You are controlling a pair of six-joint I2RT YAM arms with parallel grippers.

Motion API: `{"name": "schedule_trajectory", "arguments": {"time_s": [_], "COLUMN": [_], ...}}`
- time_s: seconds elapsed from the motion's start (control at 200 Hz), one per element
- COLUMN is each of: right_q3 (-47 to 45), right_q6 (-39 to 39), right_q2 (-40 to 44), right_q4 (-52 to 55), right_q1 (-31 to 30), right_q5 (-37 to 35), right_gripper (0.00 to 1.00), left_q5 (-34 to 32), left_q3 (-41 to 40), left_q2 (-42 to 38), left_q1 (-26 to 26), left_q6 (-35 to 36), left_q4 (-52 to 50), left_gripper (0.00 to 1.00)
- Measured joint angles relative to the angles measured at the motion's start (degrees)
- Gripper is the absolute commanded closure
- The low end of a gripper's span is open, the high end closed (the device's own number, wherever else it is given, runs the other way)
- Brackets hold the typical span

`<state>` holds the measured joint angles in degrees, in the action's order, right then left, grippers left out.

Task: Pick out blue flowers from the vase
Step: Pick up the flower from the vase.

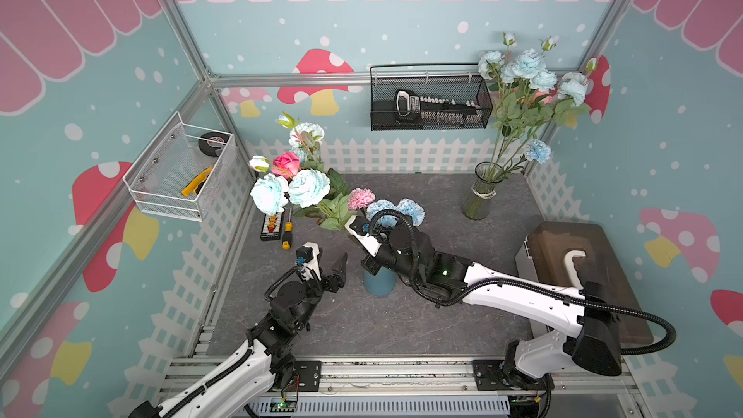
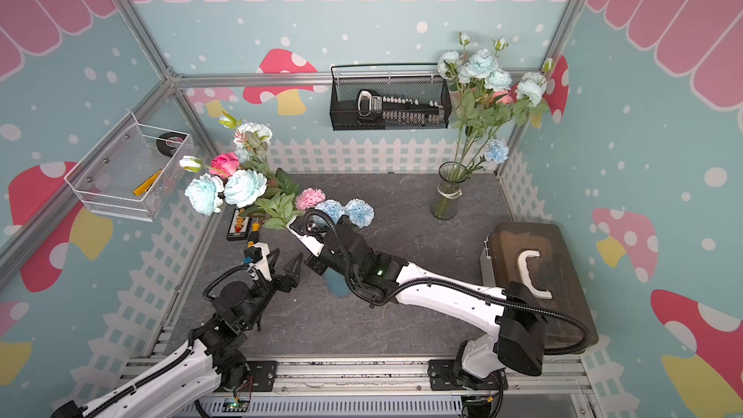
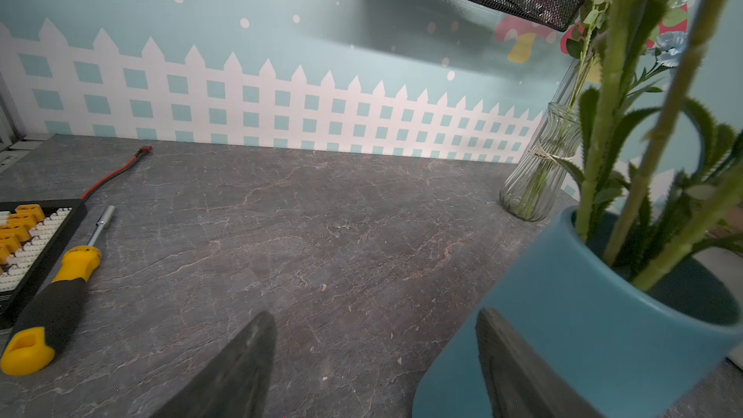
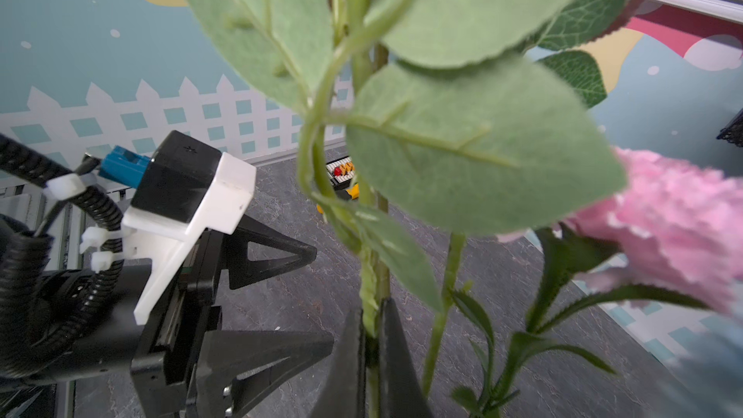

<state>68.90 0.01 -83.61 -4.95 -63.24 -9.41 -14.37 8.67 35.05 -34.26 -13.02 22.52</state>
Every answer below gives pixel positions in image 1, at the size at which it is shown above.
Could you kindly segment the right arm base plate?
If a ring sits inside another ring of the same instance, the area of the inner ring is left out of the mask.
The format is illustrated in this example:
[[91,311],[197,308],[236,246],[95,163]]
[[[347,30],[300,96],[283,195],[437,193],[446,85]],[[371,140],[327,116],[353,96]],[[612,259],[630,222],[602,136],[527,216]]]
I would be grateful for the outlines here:
[[478,391],[539,391],[553,390],[550,375],[533,379],[519,371],[507,373],[503,360],[480,359],[472,361],[473,375]]

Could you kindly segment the teal ceramic vase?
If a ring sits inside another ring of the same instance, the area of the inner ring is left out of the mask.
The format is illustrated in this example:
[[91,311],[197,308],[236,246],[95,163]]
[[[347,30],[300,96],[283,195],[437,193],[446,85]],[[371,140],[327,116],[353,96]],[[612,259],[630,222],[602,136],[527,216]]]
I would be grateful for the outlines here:
[[373,263],[363,263],[364,286],[367,292],[376,297],[389,295],[397,282],[397,275],[390,269]]

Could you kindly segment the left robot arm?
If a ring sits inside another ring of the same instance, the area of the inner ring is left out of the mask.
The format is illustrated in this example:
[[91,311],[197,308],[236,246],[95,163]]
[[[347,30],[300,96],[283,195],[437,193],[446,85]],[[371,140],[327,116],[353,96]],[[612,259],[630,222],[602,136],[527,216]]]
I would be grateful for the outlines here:
[[320,267],[322,250],[308,242],[296,250],[295,263],[264,292],[265,317],[246,332],[236,352],[202,379],[158,406],[145,401],[132,417],[231,417],[270,390],[283,391],[296,381],[291,349],[326,292],[346,285],[348,255],[328,272]]

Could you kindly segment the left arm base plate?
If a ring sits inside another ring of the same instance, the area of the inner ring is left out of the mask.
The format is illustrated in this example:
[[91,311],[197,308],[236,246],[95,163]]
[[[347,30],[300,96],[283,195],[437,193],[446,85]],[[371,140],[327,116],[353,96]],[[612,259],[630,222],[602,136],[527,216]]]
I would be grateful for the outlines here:
[[276,373],[274,389],[284,392],[318,392],[321,369],[320,361],[291,361],[280,367]]

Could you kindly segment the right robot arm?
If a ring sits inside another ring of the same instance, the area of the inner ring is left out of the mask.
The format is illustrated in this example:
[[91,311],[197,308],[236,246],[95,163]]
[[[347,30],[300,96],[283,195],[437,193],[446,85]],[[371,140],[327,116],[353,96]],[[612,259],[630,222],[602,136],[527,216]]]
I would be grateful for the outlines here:
[[[655,353],[676,340],[676,330],[669,321],[653,313],[611,305],[603,288],[594,282],[580,288],[539,284],[441,253],[410,216],[397,210],[382,210],[370,219],[357,215],[344,227],[365,249],[363,265],[368,272],[389,269],[437,307],[484,306],[549,326],[549,332],[538,338],[509,344],[501,370],[512,387],[571,367],[618,377],[623,356]],[[619,338],[623,317],[656,324],[665,335],[649,346],[623,348]]]

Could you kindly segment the light blue rose stem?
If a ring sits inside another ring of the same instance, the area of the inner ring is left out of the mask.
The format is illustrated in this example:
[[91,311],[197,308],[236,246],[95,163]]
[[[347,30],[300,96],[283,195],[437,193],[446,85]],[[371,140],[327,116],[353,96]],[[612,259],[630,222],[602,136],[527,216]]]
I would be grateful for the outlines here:
[[326,230],[341,230],[355,215],[348,204],[350,187],[333,168],[300,170],[292,180],[268,173],[255,182],[251,197],[266,215],[291,210],[299,217],[316,218]]

